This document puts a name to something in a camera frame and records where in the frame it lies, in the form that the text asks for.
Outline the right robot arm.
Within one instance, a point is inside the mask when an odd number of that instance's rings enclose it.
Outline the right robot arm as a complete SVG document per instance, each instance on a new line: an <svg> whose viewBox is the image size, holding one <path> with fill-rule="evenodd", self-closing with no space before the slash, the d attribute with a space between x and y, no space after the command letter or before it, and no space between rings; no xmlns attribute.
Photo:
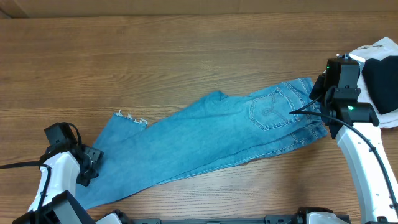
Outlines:
<svg viewBox="0 0 398 224"><path fill-rule="evenodd" d="M397 181L382 143L376 112L358 101L360 64L330 58L310 94L343 152L357 191L361 223L397 223Z"/></svg>

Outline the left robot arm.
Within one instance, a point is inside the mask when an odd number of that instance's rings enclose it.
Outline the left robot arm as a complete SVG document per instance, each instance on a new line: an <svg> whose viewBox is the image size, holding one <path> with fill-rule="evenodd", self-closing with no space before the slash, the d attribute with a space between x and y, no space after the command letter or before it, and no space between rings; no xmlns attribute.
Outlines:
<svg viewBox="0 0 398 224"><path fill-rule="evenodd" d="M84 145L74 124L55 123L44 129L49 147L38 161L20 166L37 166L40 184L27 213L13 224L128 224L130 219L120 210L94 220L75 198L77 185L87 187L99 173L95 165L103 152Z"/></svg>

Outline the light blue denim jeans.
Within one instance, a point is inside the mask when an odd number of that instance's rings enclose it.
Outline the light blue denim jeans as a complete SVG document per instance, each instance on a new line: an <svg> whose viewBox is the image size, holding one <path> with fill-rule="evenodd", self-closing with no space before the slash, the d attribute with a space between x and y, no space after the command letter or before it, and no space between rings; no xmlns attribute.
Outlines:
<svg viewBox="0 0 398 224"><path fill-rule="evenodd" d="M117 112L94 143L104 153L99 176L77 187L76 199L89 209L312 144L328 134L312 87L298 78L245 96L215 91L153 125Z"/></svg>

